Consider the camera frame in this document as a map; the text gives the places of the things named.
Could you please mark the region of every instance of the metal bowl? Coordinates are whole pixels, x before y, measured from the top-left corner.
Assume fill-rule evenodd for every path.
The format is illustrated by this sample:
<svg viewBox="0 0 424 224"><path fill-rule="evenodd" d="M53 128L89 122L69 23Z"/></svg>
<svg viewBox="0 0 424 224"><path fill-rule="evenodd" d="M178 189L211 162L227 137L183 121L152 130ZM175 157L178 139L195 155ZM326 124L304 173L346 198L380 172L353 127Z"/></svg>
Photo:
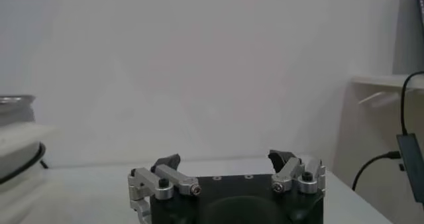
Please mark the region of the metal bowl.
<svg viewBox="0 0 424 224"><path fill-rule="evenodd" d="M28 107L34 100L33 95L0 95L0 113Z"/></svg>

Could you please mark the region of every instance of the black cable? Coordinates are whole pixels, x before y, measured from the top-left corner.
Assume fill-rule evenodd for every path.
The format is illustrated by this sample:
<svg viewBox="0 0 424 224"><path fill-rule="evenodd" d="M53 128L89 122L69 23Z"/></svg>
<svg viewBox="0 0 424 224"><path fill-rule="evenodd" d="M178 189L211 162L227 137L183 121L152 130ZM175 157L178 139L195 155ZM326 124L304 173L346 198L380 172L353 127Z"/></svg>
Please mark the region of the black cable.
<svg viewBox="0 0 424 224"><path fill-rule="evenodd" d="M414 72L413 74L409 75L405 82L403 83L403 87L402 87L402 94L401 94L401 99L400 99L400 123L401 123L401 127L402 127L402 134L403 135L408 135L408 131L406 130L406 126L405 126L405 94L406 94L406 87L409 83L409 81L411 80L412 77L416 76L416 75L420 75L420 74L424 74L424 71L420 71L420 72Z"/></svg>
<svg viewBox="0 0 424 224"><path fill-rule="evenodd" d="M352 190L355 191L356 189L356 185L358 183L359 177L362 174L362 172L369 166L371 165L373 162L379 160L379 159L400 159L401 155L399 151L390 151L388 153L376 156L374 158L372 158L371 160L369 160L367 163L365 163L359 170L359 172L356 174L355 179L353 180L353 184L352 184Z"/></svg>
<svg viewBox="0 0 424 224"><path fill-rule="evenodd" d="M49 169L48 165L43 160L40 160L40 164L44 169Z"/></svg>
<svg viewBox="0 0 424 224"><path fill-rule="evenodd" d="M38 148L38 152L35 154L35 156L27 163L17 168L15 171L11 172L10 174L7 174L5 177L0 178L0 185L28 170L31 166L34 166L34 164L36 164L44 156L44 153L46 153L46 147L41 142L40 147Z"/></svg>

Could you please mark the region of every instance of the black screw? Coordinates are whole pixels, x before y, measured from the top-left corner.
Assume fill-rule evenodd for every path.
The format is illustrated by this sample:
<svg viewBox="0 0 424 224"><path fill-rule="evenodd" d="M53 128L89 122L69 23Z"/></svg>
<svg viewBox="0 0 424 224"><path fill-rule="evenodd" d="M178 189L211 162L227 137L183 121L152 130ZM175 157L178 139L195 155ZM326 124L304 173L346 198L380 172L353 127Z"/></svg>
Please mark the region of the black screw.
<svg viewBox="0 0 424 224"><path fill-rule="evenodd" d="M304 173L302 174L302 180L303 180L303 181L305 181L305 182L310 182L310 181L312 181L312 179L313 179L313 175L312 175L312 173L311 173L311 172L304 172Z"/></svg>
<svg viewBox="0 0 424 224"><path fill-rule="evenodd" d="M170 181L166 178L159 179L159 188L167 188L170 185Z"/></svg>

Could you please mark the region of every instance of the shelf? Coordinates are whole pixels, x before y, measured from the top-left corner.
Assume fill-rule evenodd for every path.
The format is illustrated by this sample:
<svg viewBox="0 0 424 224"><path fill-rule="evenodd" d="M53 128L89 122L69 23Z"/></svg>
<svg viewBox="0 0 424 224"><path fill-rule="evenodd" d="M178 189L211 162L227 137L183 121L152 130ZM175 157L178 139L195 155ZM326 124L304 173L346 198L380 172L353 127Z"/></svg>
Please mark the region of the shelf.
<svg viewBox="0 0 424 224"><path fill-rule="evenodd" d="M354 84L368 84L386 87L402 88L407 75L388 75L388 76L354 76ZM408 83L410 89L424 89L424 76L416 76Z"/></svg>
<svg viewBox="0 0 424 224"><path fill-rule="evenodd" d="M0 128L0 157L43 140L54 127L35 123L15 123Z"/></svg>

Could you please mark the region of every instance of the black electronic device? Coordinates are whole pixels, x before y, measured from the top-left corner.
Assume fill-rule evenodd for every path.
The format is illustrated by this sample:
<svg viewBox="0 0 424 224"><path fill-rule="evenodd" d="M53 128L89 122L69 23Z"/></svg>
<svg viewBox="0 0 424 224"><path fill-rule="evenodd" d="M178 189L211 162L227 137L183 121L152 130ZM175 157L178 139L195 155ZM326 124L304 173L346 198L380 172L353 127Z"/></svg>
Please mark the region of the black electronic device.
<svg viewBox="0 0 424 224"><path fill-rule="evenodd" d="M202 177L178 172L177 154L159 159L152 171L129 174L131 207L142 224L323 224L321 161L275 150L269 157L275 174Z"/></svg>
<svg viewBox="0 0 424 224"><path fill-rule="evenodd" d="M424 161L417 138L408 134L397 139L415 201L424 203Z"/></svg>

